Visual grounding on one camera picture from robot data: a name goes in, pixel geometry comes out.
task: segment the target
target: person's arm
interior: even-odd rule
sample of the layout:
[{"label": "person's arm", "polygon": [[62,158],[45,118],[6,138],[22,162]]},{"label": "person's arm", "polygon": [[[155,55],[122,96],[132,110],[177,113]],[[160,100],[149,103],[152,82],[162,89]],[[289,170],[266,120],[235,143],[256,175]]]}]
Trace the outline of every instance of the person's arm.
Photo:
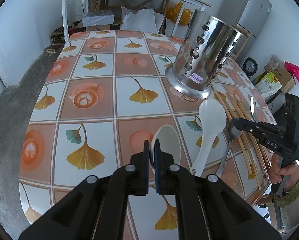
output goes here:
[{"label": "person's arm", "polygon": [[299,224],[299,166],[293,163],[281,169],[277,154],[273,155],[271,163],[269,177],[273,184],[282,181],[281,175],[290,176],[284,188],[284,196],[274,194],[275,201],[281,209],[285,231],[288,231]]}]

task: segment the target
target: red plastic bag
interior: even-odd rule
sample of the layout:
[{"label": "red plastic bag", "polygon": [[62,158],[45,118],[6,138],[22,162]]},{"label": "red plastic bag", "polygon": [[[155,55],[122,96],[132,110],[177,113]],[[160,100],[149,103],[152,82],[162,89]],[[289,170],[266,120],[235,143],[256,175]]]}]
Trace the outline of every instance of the red plastic bag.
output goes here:
[{"label": "red plastic bag", "polygon": [[291,72],[297,79],[297,81],[299,82],[299,67],[292,64],[292,63],[288,63],[286,60],[285,60],[285,68]]}]

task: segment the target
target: plastic bag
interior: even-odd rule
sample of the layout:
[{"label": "plastic bag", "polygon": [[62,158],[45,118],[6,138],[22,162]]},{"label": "plastic bag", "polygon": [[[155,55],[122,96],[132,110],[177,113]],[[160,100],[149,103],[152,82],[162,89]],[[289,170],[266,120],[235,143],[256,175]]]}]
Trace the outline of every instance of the plastic bag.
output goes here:
[{"label": "plastic bag", "polygon": [[[182,8],[182,2],[179,2],[173,7],[168,8],[166,11],[166,18],[170,19],[173,23],[176,23],[181,8]],[[190,18],[192,17],[192,14],[193,12],[190,9],[184,9],[178,25],[181,26],[188,25]]]},{"label": "plastic bag", "polygon": [[136,13],[128,13],[123,18],[120,30],[158,33],[153,9],[148,8]]},{"label": "plastic bag", "polygon": [[285,60],[285,68],[290,73],[292,73],[296,77],[297,81],[299,82],[299,66],[296,66],[296,65],[289,63]]},{"label": "plastic bag", "polygon": [[274,76],[273,72],[269,72],[264,77],[262,77],[255,86],[264,100],[275,94],[281,87],[282,85]]},{"label": "plastic bag", "polygon": [[271,55],[267,57],[267,64],[271,66],[272,70],[276,69],[278,66],[284,67],[284,61],[282,61],[278,56]]},{"label": "plastic bag", "polygon": [[[132,10],[132,9],[127,9],[124,6],[122,6],[122,21],[124,22],[125,17],[129,14],[129,13],[134,13],[137,14],[137,12],[139,12],[140,10]],[[155,24],[156,24],[156,28],[157,28],[157,33],[159,33],[159,30],[161,29],[161,26],[163,24],[163,21],[165,19],[165,16],[163,14],[160,13],[155,13]]]}]

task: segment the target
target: package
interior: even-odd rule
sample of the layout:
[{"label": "package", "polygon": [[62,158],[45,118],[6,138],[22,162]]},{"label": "package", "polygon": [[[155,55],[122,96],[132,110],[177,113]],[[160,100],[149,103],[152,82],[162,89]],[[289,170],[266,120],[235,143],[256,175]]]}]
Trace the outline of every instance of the package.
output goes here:
[{"label": "package", "polygon": [[267,64],[265,66],[265,70],[267,72],[273,72],[275,77],[278,79],[278,81],[282,85],[281,91],[283,93],[288,93],[293,88],[293,86],[296,85],[296,82],[295,82],[293,76],[285,68],[284,62],[283,62],[283,65],[281,65],[281,64],[273,64],[273,61],[272,61],[271,65]]},{"label": "package", "polygon": [[263,72],[262,74],[258,75],[256,78],[254,78],[251,83],[255,86],[261,79],[263,76],[266,75],[266,72]]},{"label": "package", "polygon": [[[182,7],[182,3],[174,5],[171,8],[168,8],[166,11],[166,18],[170,19],[173,23],[176,23],[177,17],[180,13],[180,9]],[[190,22],[190,18],[192,17],[193,12],[190,9],[184,9],[182,16],[180,17],[178,25],[185,26]]]},{"label": "package", "polygon": [[110,25],[114,23],[114,14],[112,11],[95,11],[85,13],[82,23],[83,27],[96,25]]},{"label": "package", "polygon": [[158,33],[154,10],[151,8],[139,10],[136,13],[130,12],[122,20],[120,30]]},{"label": "package", "polygon": [[281,87],[282,85],[275,77],[273,72],[269,72],[264,77],[262,77],[255,86],[264,100],[275,94]]},{"label": "package", "polygon": [[[124,21],[124,18],[126,15],[128,15],[129,13],[134,13],[136,14],[139,10],[132,10],[132,9],[127,9],[125,7],[122,6],[122,20]],[[162,27],[162,24],[165,20],[165,15],[163,14],[160,14],[160,13],[155,13],[154,12],[154,16],[155,16],[155,24],[156,24],[156,28],[157,28],[157,31],[159,33],[161,27]]]},{"label": "package", "polygon": [[[115,17],[114,18],[114,23],[113,24],[107,24],[107,25],[95,25],[95,26],[87,26],[86,31],[98,31],[98,30],[119,30],[119,26],[122,24],[122,19],[120,17]],[[77,25],[77,29],[83,27],[83,22],[81,21]]]},{"label": "package", "polygon": [[271,70],[276,69],[278,66],[284,66],[284,62],[276,55],[267,57],[267,64],[270,65]]}]

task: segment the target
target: concrete floor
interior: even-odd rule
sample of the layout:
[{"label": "concrete floor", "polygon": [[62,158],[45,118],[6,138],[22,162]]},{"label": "concrete floor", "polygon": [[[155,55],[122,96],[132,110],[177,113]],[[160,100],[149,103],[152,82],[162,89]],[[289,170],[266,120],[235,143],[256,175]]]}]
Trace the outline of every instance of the concrete floor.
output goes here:
[{"label": "concrete floor", "polygon": [[19,162],[23,138],[37,98],[57,53],[43,53],[17,87],[7,88],[0,97],[0,223],[18,239],[29,226],[19,199]]}]

